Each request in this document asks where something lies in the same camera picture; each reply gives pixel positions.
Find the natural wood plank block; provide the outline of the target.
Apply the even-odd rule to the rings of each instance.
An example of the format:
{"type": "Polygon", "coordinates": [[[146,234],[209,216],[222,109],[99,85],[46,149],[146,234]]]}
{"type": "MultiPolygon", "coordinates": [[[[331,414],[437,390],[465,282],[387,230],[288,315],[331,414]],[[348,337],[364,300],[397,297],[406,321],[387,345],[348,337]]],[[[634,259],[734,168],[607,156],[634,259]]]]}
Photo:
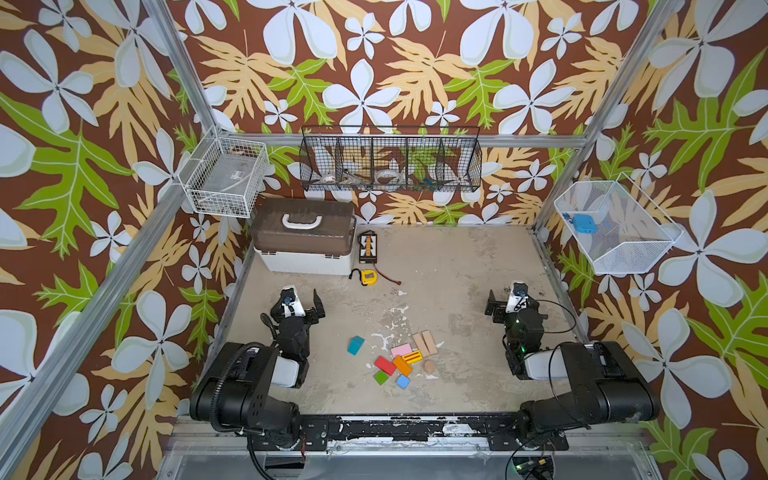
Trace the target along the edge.
{"type": "Polygon", "coordinates": [[[429,348],[427,347],[427,344],[422,336],[421,333],[414,333],[412,335],[412,339],[416,344],[417,350],[421,353],[421,355],[424,358],[427,358],[430,356],[429,348]]]}

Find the yellow red striped block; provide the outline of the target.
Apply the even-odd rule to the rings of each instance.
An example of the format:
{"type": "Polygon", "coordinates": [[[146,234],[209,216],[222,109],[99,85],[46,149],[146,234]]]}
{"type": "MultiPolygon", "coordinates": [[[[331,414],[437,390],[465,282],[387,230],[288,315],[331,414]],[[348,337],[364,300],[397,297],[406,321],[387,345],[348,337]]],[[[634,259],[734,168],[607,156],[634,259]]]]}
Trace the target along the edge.
{"type": "Polygon", "coordinates": [[[421,362],[424,359],[422,353],[419,350],[414,350],[406,355],[403,355],[402,358],[409,365],[421,362]]]}

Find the orange block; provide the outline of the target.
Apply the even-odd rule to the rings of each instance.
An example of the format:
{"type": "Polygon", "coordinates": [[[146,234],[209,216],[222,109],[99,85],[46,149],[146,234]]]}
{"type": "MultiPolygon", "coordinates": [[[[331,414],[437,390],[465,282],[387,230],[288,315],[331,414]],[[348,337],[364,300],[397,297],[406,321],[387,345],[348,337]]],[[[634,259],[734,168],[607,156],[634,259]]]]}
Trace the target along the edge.
{"type": "Polygon", "coordinates": [[[413,368],[410,366],[410,364],[402,357],[402,356],[396,356],[392,363],[395,365],[397,370],[404,376],[409,377],[413,371],[413,368]]]}

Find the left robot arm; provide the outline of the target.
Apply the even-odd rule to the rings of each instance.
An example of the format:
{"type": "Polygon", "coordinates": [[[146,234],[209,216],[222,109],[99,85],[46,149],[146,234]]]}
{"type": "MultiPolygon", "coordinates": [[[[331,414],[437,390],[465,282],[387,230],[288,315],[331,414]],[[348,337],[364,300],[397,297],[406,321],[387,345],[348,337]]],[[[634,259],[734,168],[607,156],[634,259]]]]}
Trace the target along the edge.
{"type": "Polygon", "coordinates": [[[262,433],[292,443],[300,432],[299,408],[269,396],[271,386],[298,389],[309,370],[310,328],[325,317],[322,300],[306,308],[293,286],[281,290],[260,315],[271,343],[227,342],[194,390],[189,415],[218,432],[262,433]]]}

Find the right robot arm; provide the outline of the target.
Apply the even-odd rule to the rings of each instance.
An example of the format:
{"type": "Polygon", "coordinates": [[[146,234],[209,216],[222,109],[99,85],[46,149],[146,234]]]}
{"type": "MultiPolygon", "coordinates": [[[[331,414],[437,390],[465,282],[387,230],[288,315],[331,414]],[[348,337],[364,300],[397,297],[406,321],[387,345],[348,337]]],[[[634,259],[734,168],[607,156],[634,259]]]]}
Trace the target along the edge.
{"type": "Polygon", "coordinates": [[[520,380],[566,380],[569,390],[548,399],[520,405],[515,431],[520,436],[555,433],[611,423],[655,420],[661,401],[647,380],[615,341],[561,342],[542,347],[551,332],[547,316],[539,311],[543,300],[528,294],[524,283],[515,283],[507,299],[490,292],[485,314],[504,326],[502,346],[508,367],[520,380]]]}

